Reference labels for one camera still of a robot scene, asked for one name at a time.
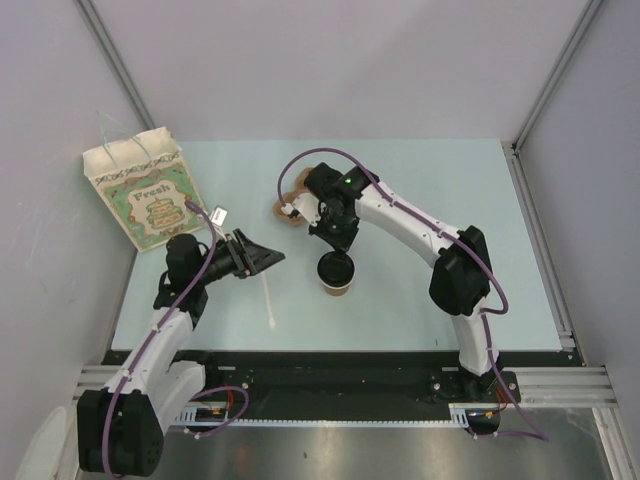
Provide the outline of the black plastic cup lid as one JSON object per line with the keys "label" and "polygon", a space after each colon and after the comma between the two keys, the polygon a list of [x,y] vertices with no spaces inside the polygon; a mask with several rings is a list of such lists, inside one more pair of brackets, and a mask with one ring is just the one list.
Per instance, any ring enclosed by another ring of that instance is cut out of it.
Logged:
{"label": "black plastic cup lid", "polygon": [[346,253],[327,252],[318,261],[316,271],[320,281],[331,288],[349,286],[356,272],[355,263]]}

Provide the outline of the brown paper coffee cup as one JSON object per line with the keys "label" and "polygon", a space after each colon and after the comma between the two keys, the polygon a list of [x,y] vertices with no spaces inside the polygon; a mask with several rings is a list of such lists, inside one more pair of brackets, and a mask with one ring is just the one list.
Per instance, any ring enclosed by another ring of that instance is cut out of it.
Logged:
{"label": "brown paper coffee cup", "polygon": [[322,286],[324,288],[324,291],[333,297],[339,297],[339,296],[343,296],[345,295],[350,287],[351,287],[351,282],[345,283],[343,285],[338,285],[338,286],[334,286],[334,285],[330,285],[328,283],[323,282]]}

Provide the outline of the green illustrated paper bag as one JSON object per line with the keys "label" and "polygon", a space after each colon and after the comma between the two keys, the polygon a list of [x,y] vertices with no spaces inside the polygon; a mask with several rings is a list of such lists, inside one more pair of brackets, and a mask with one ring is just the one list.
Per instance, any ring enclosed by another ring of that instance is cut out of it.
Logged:
{"label": "green illustrated paper bag", "polygon": [[179,144],[160,127],[83,153],[84,174],[138,252],[192,233],[204,206]]}

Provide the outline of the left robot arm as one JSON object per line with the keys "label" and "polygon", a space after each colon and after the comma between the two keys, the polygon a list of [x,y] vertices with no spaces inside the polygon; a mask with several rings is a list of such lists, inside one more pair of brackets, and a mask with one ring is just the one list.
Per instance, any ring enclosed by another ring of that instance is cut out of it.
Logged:
{"label": "left robot arm", "polygon": [[175,358],[204,313],[208,285],[256,276],[284,258],[239,229],[211,246],[192,234],[167,243],[146,334],[103,387],[85,390],[77,402],[81,470],[113,477],[154,473],[165,436],[186,404],[195,396],[210,399],[221,387],[216,370]]}

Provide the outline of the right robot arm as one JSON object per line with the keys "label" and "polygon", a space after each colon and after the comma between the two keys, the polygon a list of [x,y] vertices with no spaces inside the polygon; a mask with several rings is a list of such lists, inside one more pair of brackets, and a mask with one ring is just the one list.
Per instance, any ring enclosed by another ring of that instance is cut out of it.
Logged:
{"label": "right robot arm", "polygon": [[362,221],[395,237],[431,268],[429,296],[449,314],[459,346],[459,372],[451,387],[433,379],[435,397],[484,401],[497,389],[492,362],[499,354],[487,346],[481,311],[490,293],[492,271],[484,234],[474,226],[459,230],[403,204],[374,174],[353,168],[342,174],[320,163],[295,180],[294,205],[309,233],[331,246],[317,263],[317,274],[332,296],[345,294],[356,267],[348,254]]}

